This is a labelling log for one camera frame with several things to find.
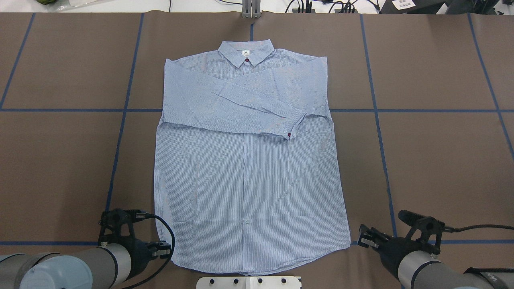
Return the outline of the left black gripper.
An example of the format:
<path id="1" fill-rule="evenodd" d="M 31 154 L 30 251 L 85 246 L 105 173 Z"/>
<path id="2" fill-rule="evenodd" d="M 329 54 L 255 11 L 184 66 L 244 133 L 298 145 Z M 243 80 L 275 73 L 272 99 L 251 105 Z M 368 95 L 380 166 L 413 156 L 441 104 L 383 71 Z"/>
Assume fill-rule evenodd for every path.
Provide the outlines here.
<path id="1" fill-rule="evenodd" d="M 171 258 L 171 249 L 172 245 L 166 241 L 144 242 L 136 239 L 127 249 L 131 258 L 131 270 L 128 277 L 141 274 L 154 258 Z"/>

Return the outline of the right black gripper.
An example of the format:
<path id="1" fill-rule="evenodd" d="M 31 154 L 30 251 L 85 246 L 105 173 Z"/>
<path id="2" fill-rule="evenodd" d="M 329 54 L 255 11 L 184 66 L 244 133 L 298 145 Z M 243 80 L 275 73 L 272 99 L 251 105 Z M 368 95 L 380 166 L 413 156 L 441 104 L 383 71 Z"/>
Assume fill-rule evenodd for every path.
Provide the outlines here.
<path id="1" fill-rule="evenodd" d="M 418 251 L 418 243 L 403 237 L 393 237 L 378 229 L 369 228 L 365 224 L 359 227 L 357 245 L 363 248 L 374 248 L 380 256 L 384 268 L 393 276 L 398 277 L 398 269 L 402 260 L 411 252 Z"/>

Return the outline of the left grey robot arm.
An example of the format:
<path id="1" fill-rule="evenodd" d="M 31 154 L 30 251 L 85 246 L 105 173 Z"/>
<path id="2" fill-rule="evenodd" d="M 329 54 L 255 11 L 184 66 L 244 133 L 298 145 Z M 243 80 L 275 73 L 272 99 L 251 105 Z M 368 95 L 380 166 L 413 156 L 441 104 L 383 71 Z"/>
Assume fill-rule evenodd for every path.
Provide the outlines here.
<path id="1" fill-rule="evenodd" d="M 112 289 L 141 274 L 149 262 L 169 262 L 174 243 L 103 241 L 74 254 L 1 256 L 2 289 Z"/>

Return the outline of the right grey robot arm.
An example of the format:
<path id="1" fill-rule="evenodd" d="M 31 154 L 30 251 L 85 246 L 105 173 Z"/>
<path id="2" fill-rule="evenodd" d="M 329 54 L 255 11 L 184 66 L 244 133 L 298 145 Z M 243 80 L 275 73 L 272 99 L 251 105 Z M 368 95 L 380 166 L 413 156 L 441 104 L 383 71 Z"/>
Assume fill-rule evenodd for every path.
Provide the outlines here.
<path id="1" fill-rule="evenodd" d="M 406 289 L 512 289 L 512 268 L 474 268 L 463 273 L 439 261 L 444 229 L 437 222 L 413 225 L 405 237 L 393 237 L 362 224 L 358 245 L 371 248 L 383 267 Z"/>

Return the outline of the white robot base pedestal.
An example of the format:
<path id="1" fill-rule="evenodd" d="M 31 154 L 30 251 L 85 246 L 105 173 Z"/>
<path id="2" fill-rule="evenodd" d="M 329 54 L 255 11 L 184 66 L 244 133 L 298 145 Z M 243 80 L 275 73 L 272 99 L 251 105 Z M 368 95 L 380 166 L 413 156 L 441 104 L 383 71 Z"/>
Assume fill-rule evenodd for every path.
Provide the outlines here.
<path id="1" fill-rule="evenodd" d="M 301 289 L 302 278 L 296 276 L 202 277 L 197 289 Z"/>

